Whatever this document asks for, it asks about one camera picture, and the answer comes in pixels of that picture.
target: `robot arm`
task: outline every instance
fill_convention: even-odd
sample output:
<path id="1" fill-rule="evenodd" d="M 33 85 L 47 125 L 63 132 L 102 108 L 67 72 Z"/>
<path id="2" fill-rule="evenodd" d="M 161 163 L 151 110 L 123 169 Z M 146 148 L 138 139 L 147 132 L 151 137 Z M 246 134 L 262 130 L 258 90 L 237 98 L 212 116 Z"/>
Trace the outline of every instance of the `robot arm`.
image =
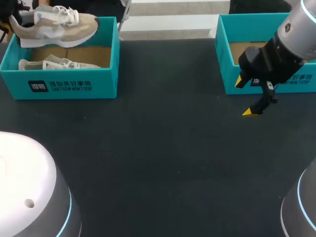
<path id="1" fill-rule="evenodd" d="M 249 47 L 239 58 L 240 76 L 235 87 L 258 79 L 262 98 L 243 115 L 260 115 L 276 103 L 275 86 L 289 80 L 304 60 L 316 59 L 316 1 L 300 0 L 281 24 L 275 37 L 262 48 Z"/>

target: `beige sneaker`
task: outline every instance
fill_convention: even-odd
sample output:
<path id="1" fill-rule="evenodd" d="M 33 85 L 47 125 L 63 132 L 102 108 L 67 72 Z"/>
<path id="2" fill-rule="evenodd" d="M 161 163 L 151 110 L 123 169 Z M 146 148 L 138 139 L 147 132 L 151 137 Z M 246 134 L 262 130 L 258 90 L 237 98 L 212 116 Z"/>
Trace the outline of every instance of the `beige sneaker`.
<path id="1" fill-rule="evenodd" d="M 49 70 L 49 69 L 95 69 L 99 66 L 88 63 L 77 63 L 67 58 L 58 58 L 50 54 L 44 61 L 29 62 L 21 59 L 19 62 L 19 70 Z"/>
<path id="2" fill-rule="evenodd" d="M 32 12 L 22 15 L 34 26 L 25 28 L 11 16 L 10 24 L 21 41 L 22 48 L 42 47 L 56 44 L 63 48 L 75 47 L 86 42 L 97 31 L 99 21 L 94 15 L 78 13 L 63 6 L 40 5 Z"/>

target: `chair leg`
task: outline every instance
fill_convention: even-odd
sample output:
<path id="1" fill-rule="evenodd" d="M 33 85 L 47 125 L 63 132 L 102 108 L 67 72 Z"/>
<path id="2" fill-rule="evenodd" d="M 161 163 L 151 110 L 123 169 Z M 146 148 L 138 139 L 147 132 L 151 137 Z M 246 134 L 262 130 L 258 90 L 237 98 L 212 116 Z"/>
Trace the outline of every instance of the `chair leg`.
<path id="1" fill-rule="evenodd" d="M 126 4 L 126 7 L 125 7 L 125 11 L 124 11 L 123 17 L 122 17 L 122 20 L 121 20 L 121 22 L 119 23 L 119 26 L 118 26 L 118 32 L 120 32 L 120 30 L 122 28 L 122 25 L 124 23 L 124 19 L 125 19 L 126 15 L 128 14 L 128 11 L 129 11 L 131 3 L 132 3 L 132 0 L 128 0 L 128 2 Z"/>
<path id="2" fill-rule="evenodd" d="M 0 43 L 2 43 L 3 39 L 5 37 L 5 32 L 2 34 L 1 39 L 0 39 Z"/>

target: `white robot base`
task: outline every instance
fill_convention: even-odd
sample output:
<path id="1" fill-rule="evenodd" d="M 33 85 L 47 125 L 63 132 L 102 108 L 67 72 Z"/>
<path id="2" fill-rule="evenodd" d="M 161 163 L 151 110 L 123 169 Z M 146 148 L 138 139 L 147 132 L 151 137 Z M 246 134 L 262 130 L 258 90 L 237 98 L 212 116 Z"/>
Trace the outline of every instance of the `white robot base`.
<path id="1" fill-rule="evenodd" d="M 316 237 L 316 159 L 288 192 L 281 207 L 286 237 Z"/>
<path id="2" fill-rule="evenodd" d="M 0 236 L 79 237 L 79 208 L 50 153 L 0 132 Z"/>

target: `glowing blue ring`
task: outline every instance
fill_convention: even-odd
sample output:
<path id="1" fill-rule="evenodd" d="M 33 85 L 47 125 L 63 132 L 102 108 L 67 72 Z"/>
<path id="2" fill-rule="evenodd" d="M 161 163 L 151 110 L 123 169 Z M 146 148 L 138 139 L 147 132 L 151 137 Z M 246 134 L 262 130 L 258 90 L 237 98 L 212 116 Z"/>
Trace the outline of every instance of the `glowing blue ring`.
<path id="1" fill-rule="evenodd" d="M 304 171 L 303 174 L 301 175 L 300 180 L 298 181 L 298 185 L 297 185 L 298 202 L 299 202 L 299 204 L 300 204 L 300 206 L 301 206 L 302 212 L 303 212 L 303 214 L 304 214 L 306 220 L 307 220 L 308 223 L 312 226 L 312 228 L 316 231 L 315 225 L 312 223 L 312 221 L 310 220 L 310 218 L 309 218 L 308 215 L 306 214 L 306 211 L 305 211 L 304 208 L 303 208 L 302 201 L 301 201 L 301 197 L 300 197 L 300 184 L 301 184 L 301 179 L 302 179 L 302 177 L 303 177 L 305 171 Z"/>
<path id="2" fill-rule="evenodd" d="M 301 0 L 301 5 L 302 5 L 302 9 L 305 11 L 306 15 L 308 15 L 308 17 L 314 21 L 316 23 L 316 18 L 313 17 L 313 15 L 311 15 L 311 13 L 307 10 L 307 8 L 304 5 L 303 0 Z"/>
<path id="3" fill-rule="evenodd" d="M 56 235 L 56 237 L 60 237 L 61 233 L 64 231 L 67 223 L 68 223 L 68 220 L 69 220 L 69 217 L 70 217 L 70 213 L 71 213 L 71 207 L 73 206 L 73 200 L 71 198 L 71 192 L 69 190 L 69 196 L 70 196 L 70 204 L 69 204 L 69 211 L 68 211 L 68 215 L 67 215 L 67 218 L 65 220 L 65 223 L 63 225 L 63 227 L 61 228 L 61 230 L 58 232 L 58 234 Z"/>

